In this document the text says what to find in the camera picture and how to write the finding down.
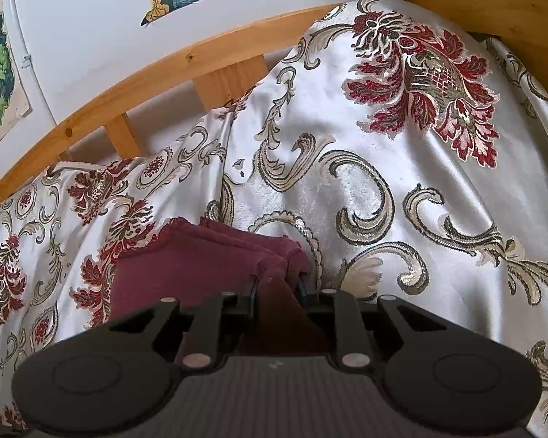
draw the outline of ribbed gray surface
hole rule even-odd
[[[41,435],[33,433],[30,437]],[[369,378],[342,374],[323,357],[233,357],[212,375],[185,379],[158,415],[113,436],[438,438],[450,435],[408,421],[383,401]],[[532,437],[521,429],[497,436]]]

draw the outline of round joint cover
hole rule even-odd
[[[410,419],[454,434],[485,435],[528,419],[541,380],[522,355],[483,339],[406,344],[386,364],[384,385]]]
[[[169,364],[154,352],[45,352],[12,382],[23,417],[44,431],[120,431],[156,413],[171,389]]]

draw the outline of wooden headboard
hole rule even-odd
[[[548,91],[548,0],[408,0],[465,31],[488,33],[519,57]],[[209,110],[241,97],[267,75],[263,54],[294,45],[335,5],[258,21],[181,49],[132,74],[57,125],[2,178],[0,202],[99,127],[122,159],[145,156],[126,112],[188,80]]]

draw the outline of red fabric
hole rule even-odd
[[[252,354],[321,353],[329,349],[324,332],[311,322],[293,294],[294,278],[308,271],[308,257],[288,238],[241,232],[202,219],[207,226],[172,219],[142,248],[123,253],[111,287],[111,319],[175,297],[184,306],[223,291],[241,292],[258,281],[257,324],[240,347]],[[289,268],[286,257],[295,264]]]
[[[220,232],[241,241],[249,242],[254,245],[267,248],[280,257],[284,257],[288,262],[286,280],[294,291],[301,274],[308,274],[311,269],[310,261],[298,242],[288,237],[269,237],[267,235],[253,234],[251,232],[238,231],[224,223],[201,217],[200,225],[203,225],[212,231]]]

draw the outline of white satin fabric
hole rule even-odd
[[[26,285],[0,277],[22,302],[5,318],[0,296],[0,420],[18,361],[106,319],[114,255],[203,214],[300,241],[320,287],[395,294],[527,354],[548,438],[548,95],[500,41],[400,0],[343,4],[170,148],[59,164],[3,203],[0,258],[17,252]]]

